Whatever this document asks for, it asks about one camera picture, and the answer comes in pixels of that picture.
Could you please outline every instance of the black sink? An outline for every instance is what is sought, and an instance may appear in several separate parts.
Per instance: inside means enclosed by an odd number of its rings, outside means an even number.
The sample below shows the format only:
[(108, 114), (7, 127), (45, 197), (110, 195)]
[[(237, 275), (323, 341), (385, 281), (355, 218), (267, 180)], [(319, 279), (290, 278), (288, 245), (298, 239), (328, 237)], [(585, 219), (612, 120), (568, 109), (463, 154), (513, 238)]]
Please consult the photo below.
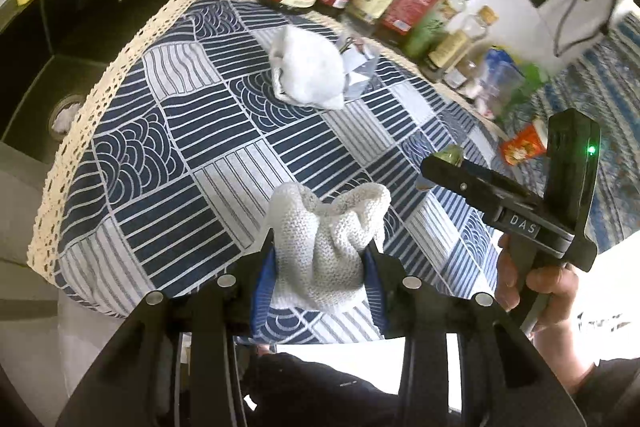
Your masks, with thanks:
[(2, 141), (36, 160), (53, 163), (61, 136), (50, 129), (52, 114), (81, 102), (120, 50), (167, 1), (33, 0), (13, 12), (2, 7)]

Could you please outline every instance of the person's hand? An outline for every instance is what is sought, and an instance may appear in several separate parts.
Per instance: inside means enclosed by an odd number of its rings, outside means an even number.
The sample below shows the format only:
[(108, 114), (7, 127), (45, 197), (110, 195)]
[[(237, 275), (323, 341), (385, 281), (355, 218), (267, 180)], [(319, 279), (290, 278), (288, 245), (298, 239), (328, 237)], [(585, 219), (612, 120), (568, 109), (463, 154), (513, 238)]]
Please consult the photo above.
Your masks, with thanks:
[[(504, 234), (498, 246), (502, 252), (498, 257), (498, 283), (495, 299), (507, 311), (514, 309), (520, 302), (516, 284), (518, 271), (509, 253), (509, 235)], [(540, 314), (533, 333), (548, 327), (567, 327), (571, 311), (578, 293), (580, 279), (570, 268), (546, 266), (532, 270), (527, 275), (526, 284), (537, 293), (551, 294), (549, 302)]]
[[(498, 283), (495, 299), (507, 311), (520, 302), (516, 288), (518, 271), (509, 253), (509, 235), (498, 246)], [(578, 334), (572, 321), (572, 307), (578, 293), (578, 274), (569, 268), (547, 266), (532, 270), (526, 284), (533, 291), (550, 294), (546, 308), (533, 328), (533, 344), (560, 383), (569, 393), (576, 393), (594, 367), (593, 358), (578, 349)]]

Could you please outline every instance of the white cloth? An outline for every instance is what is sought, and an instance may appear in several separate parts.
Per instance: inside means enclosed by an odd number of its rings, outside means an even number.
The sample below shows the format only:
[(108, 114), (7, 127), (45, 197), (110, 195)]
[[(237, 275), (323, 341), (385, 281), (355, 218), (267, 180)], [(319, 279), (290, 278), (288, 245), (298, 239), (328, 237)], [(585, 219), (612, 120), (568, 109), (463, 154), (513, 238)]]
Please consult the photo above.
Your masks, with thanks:
[(366, 298), (360, 252), (373, 239), (382, 251), (391, 202), (384, 185), (366, 183), (321, 203), (304, 185), (285, 183), (271, 196), (278, 277), (275, 308), (335, 313)]
[(344, 107), (344, 66), (338, 48), (327, 38), (283, 26), (271, 43), (269, 62), (278, 100), (320, 109)]

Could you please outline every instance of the sink drain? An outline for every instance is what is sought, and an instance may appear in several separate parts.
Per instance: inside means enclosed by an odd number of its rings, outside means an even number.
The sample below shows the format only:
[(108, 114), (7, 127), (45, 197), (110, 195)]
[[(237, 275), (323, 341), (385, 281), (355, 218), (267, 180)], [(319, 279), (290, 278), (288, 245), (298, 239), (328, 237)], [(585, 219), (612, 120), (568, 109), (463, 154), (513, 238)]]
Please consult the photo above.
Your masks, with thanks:
[(58, 142), (62, 142), (64, 137), (71, 129), (71, 124), (78, 114), (78, 111), (84, 103), (84, 95), (82, 94), (70, 94), (62, 100), (60, 100), (56, 107), (53, 108), (49, 115), (49, 135)]

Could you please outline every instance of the black cable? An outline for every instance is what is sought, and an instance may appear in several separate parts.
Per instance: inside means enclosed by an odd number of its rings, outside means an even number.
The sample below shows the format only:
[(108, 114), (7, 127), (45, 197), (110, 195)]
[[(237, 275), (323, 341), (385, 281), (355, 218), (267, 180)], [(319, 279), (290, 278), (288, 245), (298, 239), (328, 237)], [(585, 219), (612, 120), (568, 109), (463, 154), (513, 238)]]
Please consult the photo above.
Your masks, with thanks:
[(597, 36), (598, 33), (603, 33), (604, 35), (607, 35), (609, 33), (609, 21), (611, 19), (611, 16), (613, 15), (613, 10), (616, 8), (616, 1), (617, 0), (611, 0), (611, 6), (609, 8), (609, 14), (607, 15), (607, 19), (598, 27), (598, 29), (596, 29), (596, 31), (594, 31), (591, 35), (583, 39), (570, 42), (569, 44), (564, 46), (562, 50), (560, 50), (559, 46), (560, 46), (560, 35), (562, 34), (562, 28), (564, 27), (564, 23), (566, 22), (567, 17), (574, 10), (575, 4), (578, 2), (578, 0), (571, 0), (571, 4), (569, 5), (569, 8), (561, 17), (560, 22), (558, 24), (558, 29), (556, 30), (556, 36), (554, 37), (554, 55), (556, 57), (559, 57), (560, 55), (565, 54), (569, 49), (573, 48), (574, 46), (577, 46), (578, 44), (582, 44), (583, 42), (586, 42), (586, 41), (590, 41), (595, 36)]

